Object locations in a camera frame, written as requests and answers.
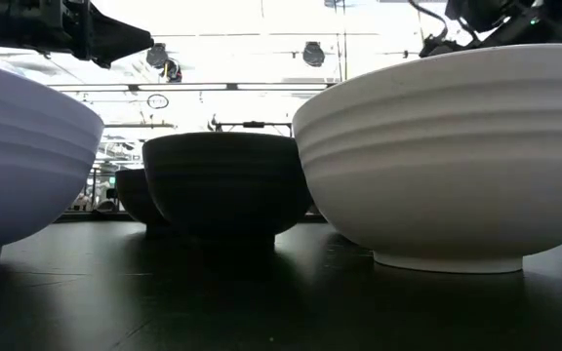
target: white bowl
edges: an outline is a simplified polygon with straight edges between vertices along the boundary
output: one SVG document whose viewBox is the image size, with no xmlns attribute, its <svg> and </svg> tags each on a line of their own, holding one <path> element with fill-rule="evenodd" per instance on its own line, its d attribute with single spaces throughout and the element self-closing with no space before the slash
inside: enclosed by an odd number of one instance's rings
<svg viewBox="0 0 562 351">
<path fill-rule="evenodd" d="M 562 244 L 562 44 L 366 74 L 294 129 L 318 209 L 379 263 L 508 272 Z"/>
<path fill-rule="evenodd" d="M 103 130 L 83 104 L 0 70 L 0 253 L 75 200 Z"/>
</svg>

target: table surface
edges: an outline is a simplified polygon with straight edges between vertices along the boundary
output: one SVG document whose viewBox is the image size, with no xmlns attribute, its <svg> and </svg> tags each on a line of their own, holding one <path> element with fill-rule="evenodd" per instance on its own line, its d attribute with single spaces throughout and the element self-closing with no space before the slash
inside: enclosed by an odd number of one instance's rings
<svg viewBox="0 0 562 351">
<path fill-rule="evenodd" d="M 54 224 L 4 248 L 0 350 L 562 350 L 562 246 L 524 271 L 377 265 L 328 224 L 273 251 Z"/>
</svg>

